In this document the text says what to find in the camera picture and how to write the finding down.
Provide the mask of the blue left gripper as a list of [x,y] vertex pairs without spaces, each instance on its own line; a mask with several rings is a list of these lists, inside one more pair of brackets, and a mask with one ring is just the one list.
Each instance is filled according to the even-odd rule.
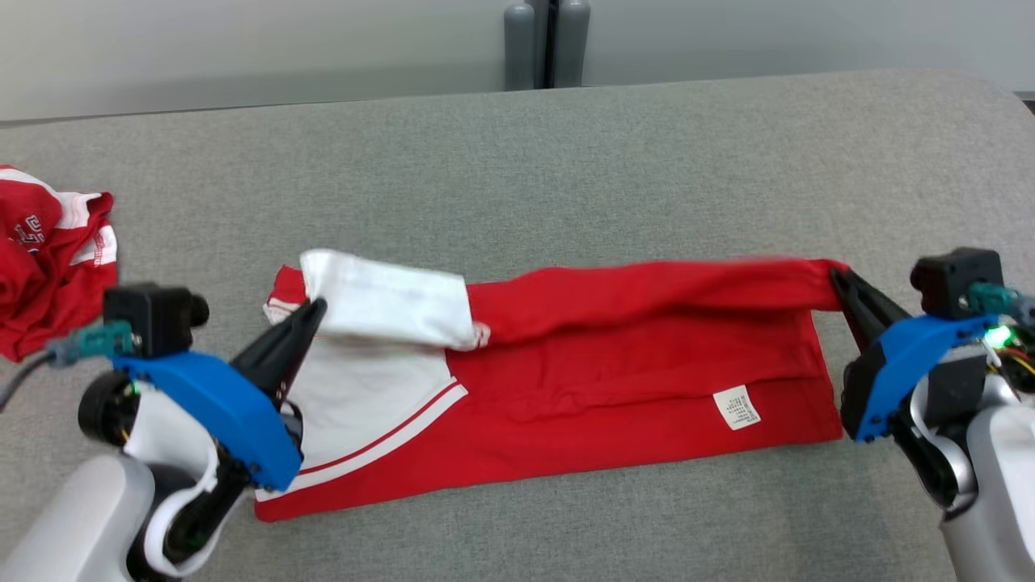
[[301,454],[273,403],[287,398],[326,312],[325,299],[302,303],[230,365],[202,352],[114,356],[112,365],[169,395],[244,464],[256,486],[282,492],[299,472]]

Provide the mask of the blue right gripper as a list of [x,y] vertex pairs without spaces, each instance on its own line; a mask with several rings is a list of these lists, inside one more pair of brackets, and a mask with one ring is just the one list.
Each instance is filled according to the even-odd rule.
[[840,420],[854,442],[883,437],[890,414],[944,356],[999,324],[997,314],[962,320],[913,317],[850,268],[831,269],[830,280],[860,351],[842,373]]

